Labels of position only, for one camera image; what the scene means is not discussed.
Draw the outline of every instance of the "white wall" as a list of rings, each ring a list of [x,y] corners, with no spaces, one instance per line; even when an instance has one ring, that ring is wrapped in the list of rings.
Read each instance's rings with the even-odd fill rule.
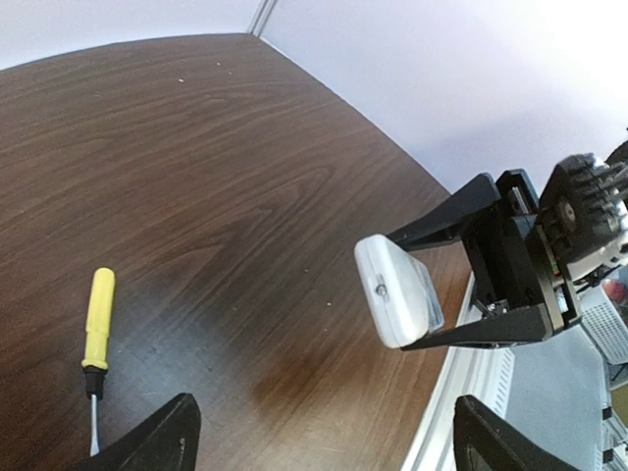
[[[279,0],[262,37],[448,189],[627,136],[625,0]]]
[[[148,37],[245,32],[259,0],[2,0],[0,70]]]

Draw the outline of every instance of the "red object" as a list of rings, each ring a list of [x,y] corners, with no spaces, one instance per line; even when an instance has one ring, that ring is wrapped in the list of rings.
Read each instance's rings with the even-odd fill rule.
[[[611,301],[624,302],[628,297],[628,288],[615,280],[604,280],[602,289]]]

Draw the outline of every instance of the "gray floor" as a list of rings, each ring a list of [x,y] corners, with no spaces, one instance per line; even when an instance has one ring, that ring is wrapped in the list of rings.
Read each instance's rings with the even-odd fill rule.
[[[602,357],[580,327],[517,346],[506,420],[535,444],[582,470],[601,459],[608,403]]]

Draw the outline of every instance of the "wood grain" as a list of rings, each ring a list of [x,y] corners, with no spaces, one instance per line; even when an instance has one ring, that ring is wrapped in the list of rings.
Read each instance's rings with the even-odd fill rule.
[[[120,44],[0,73],[0,469],[87,455],[93,271],[117,273],[101,440],[179,392],[197,469],[398,469],[445,350],[378,341],[353,245],[446,192],[257,39]],[[461,247],[420,253],[451,324]]]

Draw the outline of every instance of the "white object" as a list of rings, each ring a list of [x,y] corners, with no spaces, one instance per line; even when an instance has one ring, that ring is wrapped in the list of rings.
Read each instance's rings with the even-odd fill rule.
[[[473,277],[460,309],[458,326],[480,319],[478,309],[471,306],[472,290]],[[515,368],[515,355],[509,348],[450,348],[401,471],[454,471],[455,402],[460,396],[471,394],[505,418]]]
[[[602,286],[580,300],[582,325],[611,365],[628,363],[628,328]]]
[[[355,245],[355,261],[380,339],[409,345],[443,326],[443,311],[427,268],[383,235]]]

